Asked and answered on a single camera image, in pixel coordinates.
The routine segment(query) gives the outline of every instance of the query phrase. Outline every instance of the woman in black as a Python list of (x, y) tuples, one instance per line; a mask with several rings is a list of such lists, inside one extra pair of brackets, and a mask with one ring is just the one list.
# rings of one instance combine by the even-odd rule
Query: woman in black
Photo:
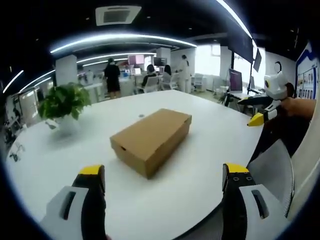
[(146, 76), (143, 78), (143, 82), (141, 84), (141, 86), (144, 88), (147, 84), (148, 81), (148, 77), (156, 77), (156, 71), (155, 71), (155, 67), (150, 64), (146, 67)]
[(108, 64), (104, 70), (104, 76), (106, 77), (106, 85), (108, 88), (108, 93), (110, 93), (110, 98), (120, 97), (120, 83), (119, 76), (120, 70), (116, 65), (113, 58), (108, 59)]

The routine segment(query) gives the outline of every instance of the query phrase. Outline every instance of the round table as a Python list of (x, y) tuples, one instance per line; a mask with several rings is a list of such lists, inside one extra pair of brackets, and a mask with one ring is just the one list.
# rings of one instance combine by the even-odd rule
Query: round table
[[(160, 108), (192, 115), (189, 135), (150, 180), (117, 159), (109, 137)], [(81, 130), (60, 137), (40, 122), (23, 131), (20, 161), (7, 158), (14, 190), (39, 222), (47, 203), (71, 186), (85, 166), (105, 166), (105, 230), (114, 240), (171, 240), (203, 220), (221, 202), (223, 163), (246, 166), (262, 127), (223, 105), (176, 90), (93, 104)]]

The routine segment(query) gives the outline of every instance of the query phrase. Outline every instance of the computer monitor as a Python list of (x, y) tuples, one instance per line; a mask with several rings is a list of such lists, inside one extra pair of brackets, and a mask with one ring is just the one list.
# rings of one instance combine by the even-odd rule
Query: computer monitor
[(155, 57), (153, 59), (153, 62), (154, 62), (154, 65), (157, 67), (167, 65), (167, 59), (163, 57)]
[(229, 91), (242, 93), (242, 73), (230, 68), (229, 75)]
[(140, 68), (131, 68), (131, 75), (140, 75), (141, 69)]
[(254, 65), (253, 65), (253, 68), (254, 68), (257, 72), (259, 72), (261, 60), (262, 60), (261, 53), (260, 53), (260, 51), (259, 51), (259, 49), (258, 49), (258, 50), (256, 51), (256, 56), (255, 56)]
[(129, 65), (144, 64), (145, 63), (145, 56), (144, 55), (129, 55), (128, 56), (128, 63), (129, 63)]

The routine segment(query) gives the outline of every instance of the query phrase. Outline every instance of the monitor screen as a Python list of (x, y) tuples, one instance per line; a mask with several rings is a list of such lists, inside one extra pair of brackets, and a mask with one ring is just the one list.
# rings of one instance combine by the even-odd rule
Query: monitor screen
[(128, 56), (128, 63), (129, 63), (129, 65), (144, 64), (145, 63), (145, 56), (144, 55), (129, 55)]
[(249, 63), (253, 62), (254, 46), (250, 36), (235, 22), (227, 22), (228, 49), (238, 54)]
[(163, 57), (155, 57), (154, 58), (154, 65), (155, 66), (165, 66), (167, 65), (167, 59)]
[(129, 55), (128, 56), (128, 63), (129, 63), (129, 65), (135, 65), (136, 64), (136, 55)]
[(260, 51), (259, 51), (259, 49), (258, 49), (258, 50), (256, 51), (256, 56), (255, 56), (254, 65), (253, 65), (253, 68), (254, 68), (257, 72), (259, 72), (261, 60), (262, 60), (261, 53), (260, 53)]
[(230, 92), (242, 92), (242, 73), (233, 69), (229, 69), (230, 73)]
[(131, 69), (131, 75), (140, 75), (141, 69), (140, 68), (132, 68)]
[(135, 64), (145, 64), (145, 55), (136, 55)]

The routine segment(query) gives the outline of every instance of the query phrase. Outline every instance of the ceiling light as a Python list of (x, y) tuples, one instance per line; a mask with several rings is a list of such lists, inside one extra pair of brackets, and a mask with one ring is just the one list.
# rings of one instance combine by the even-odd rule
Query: ceiling light
[(25, 85), (25, 86), (19, 91), (19, 93), (21, 93), (23, 90), (25, 90), (28, 86), (30, 86), (31, 84), (33, 84), (33, 83), (36, 82), (37, 80), (39, 80), (39, 79), (41, 79), (41, 78), (43, 78), (43, 77), (45, 77), (45, 76), (53, 73), (54, 71), (56, 71), (56, 70), (49, 71), (49, 72), (47, 72), (46, 74), (43, 74), (42, 76), (40, 76), (40, 77), (38, 77), (37, 79), (33, 80), (32, 82), (29, 82), (27, 85)]
[(3, 94), (7, 91), (7, 89), (10, 87), (10, 85), (23, 73), (24, 71), (21, 70), (17, 75), (14, 76), (14, 78), (12, 78), (12, 80), (8, 83), (8, 85), (4, 88), (3, 90)]
[(78, 41), (74, 41), (71, 43), (68, 43), (66, 45), (60, 46), (56, 49), (53, 49), (50, 51), (50, 53), (56, 53), (62, 49), (66, 49), (78, 44), (83, 44), (83, 43), (90, 43), (90, 42), (96, 42), (96, 41), (105, 41), (105, 40), (116, 40), (116, 39), (134, 39), (134, 38), (145, 38), (145, 39), (157, 39), (157, 40), (164, 40), (164, 41), (169, 41), (169, 42), (175, 42), (175, 43), (180, 43), (184, 45), (188, 45), (191, 47), (196, 48), (197, 45), (186, 42), (186, 41), (181, 41), (169, 37), (163, 37), (163, 36), (153, 36), (153, 35), (142, 35), (142, 34), (102, 34), (102, 35), (96, 35), (92, 37), (87, 37)]
[(46, 78), (45, 80), (42, 80), (41, 82), (38, 82), (36, 85), (34, 85), (34, 87), (44, 83), (45, 81), (48, 81), (49, 79), (51, 79), (51, 77)]
[[(128, 58), (114, 59), (114, 61), (124, 61), (124, 60), (128, 60)], [(82, 67), (87, 67), (87, 66), (96, 65), (96, 64), (103, 64), (103, 63), (107, 63), (107, 62), (108, 62), (108, 60), (106, 60), (106, 61), (97, 61), (97, 62), (85, 64)]]
[(238, 17), (238, 15), (235, 13), (235, 11), (234, 11), (231, 7), (229, 7), (229, 5), (224, 2), (224, 0), (216, 0), (216, 1), (217, 1), (222, 7), (224, 7), (225, 10), (227, 10), (227, 11), (231, 14), (231, 16), (234, 18), (234, 20), (240, 25), (240, 27), (242, 28), (242, 30), (243, 30), (246, 34), (248, 34), (248, 36), (249, 36), (250, 38), (252, 38), (253, 47), (256, 48), (256, 47), (257, 47), (257, 44), (256, 44), (256, 42), (254, 41), (254, 38), (251, 36), (249, 30), (247, 29), (247, 27), (245, 26), (245, 24), (242, 22), (242, 20), (240, 19), (240, 17)]
[(79, 63), (83, 63), (83, 62), (90, 61), (90, 60), (109, 58), (109, 57), (116, 57), (116, 56), (123, 56), (123, 55), (154, 55), (155, 56), (157, 54), (153, 53), (153, 52), (116, 53), (116, 54), (110, 54), (110, 55), (90, 57), (90, 58), (87, 58), (87, 59), (83, 59), (83, 60), (77, 61), (76, 63), (79, 64)]

